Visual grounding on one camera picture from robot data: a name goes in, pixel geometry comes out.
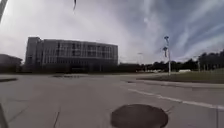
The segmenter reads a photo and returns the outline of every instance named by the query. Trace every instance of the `cloudy sky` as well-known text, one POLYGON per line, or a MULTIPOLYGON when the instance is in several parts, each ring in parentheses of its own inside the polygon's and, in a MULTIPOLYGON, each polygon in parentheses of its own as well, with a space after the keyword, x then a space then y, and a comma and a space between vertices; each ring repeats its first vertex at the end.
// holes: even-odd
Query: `cloudy sky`
POLYGON ((29 36, 117 44, 122 62, 174 60, 224 49, 224 0, 8 0, 0 53, 25 57, 29 36))

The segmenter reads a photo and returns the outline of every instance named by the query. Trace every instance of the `distant building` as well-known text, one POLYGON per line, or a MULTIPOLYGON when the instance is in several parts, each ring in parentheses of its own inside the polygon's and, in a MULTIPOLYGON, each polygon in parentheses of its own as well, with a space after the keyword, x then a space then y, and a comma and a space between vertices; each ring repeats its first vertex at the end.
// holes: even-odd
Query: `distant building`
POLYGON ((34 70, 101 71, 118 64, 118 46, 87 41, 28 38, 25 66, 34 70))
POLYGON ((16 72, 21 65, 22 59, 0 54, 0 72, 16 72))

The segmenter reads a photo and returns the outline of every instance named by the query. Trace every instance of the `large white building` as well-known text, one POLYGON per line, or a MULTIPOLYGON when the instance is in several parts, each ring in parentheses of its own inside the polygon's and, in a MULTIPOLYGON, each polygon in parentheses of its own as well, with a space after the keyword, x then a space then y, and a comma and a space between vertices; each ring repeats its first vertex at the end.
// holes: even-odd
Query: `large white building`
POLYGON ((102 70, 118 63, 118 46, 87 41, 41 40, 30 37, 27 43, 26 62, 28 70, 40 68, 63 68, 102 70))

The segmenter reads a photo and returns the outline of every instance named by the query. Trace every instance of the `road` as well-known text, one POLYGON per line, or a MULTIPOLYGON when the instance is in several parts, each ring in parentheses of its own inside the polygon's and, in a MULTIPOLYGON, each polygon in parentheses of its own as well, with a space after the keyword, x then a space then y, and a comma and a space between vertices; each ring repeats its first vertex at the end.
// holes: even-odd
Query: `road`
POLYGON ((10 128, 110 128, 110 113, 125 104, 164 109, 170 116, 167 128, 224 127, 224 89, 128 82, 134 75, 16 77, 0 83, 10 128))

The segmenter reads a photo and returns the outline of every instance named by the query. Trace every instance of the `white road marking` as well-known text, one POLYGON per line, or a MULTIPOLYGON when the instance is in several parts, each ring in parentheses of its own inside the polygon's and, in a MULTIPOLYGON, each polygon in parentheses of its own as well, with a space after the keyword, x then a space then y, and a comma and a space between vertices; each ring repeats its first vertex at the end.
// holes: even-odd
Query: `white road marking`
POLYGON ((213 105, 213 104, 208 104, 208 103, 203 103, 203 102, 195 102, 195 101, 185 101, 185 100, 181 100, 181 99, 165 97, 165 96, 154 94, 154 93, 138 91, 138 90, 135 90, 135 89, 128 89, 128 91, 136 92, 136 93, 143 94, 143 95, 153 96, 153 97, 156 97, 156 98, 159 98, 159 99, 164 99, 164 100, 169 100, 169 101, 174 101, 174 102, 181 102, 183 104, 189 104, 189 105, 200 106, 200 107, 205 107, 205 108, 224 110, 224 106, 222 106, 222 105, 213 105))

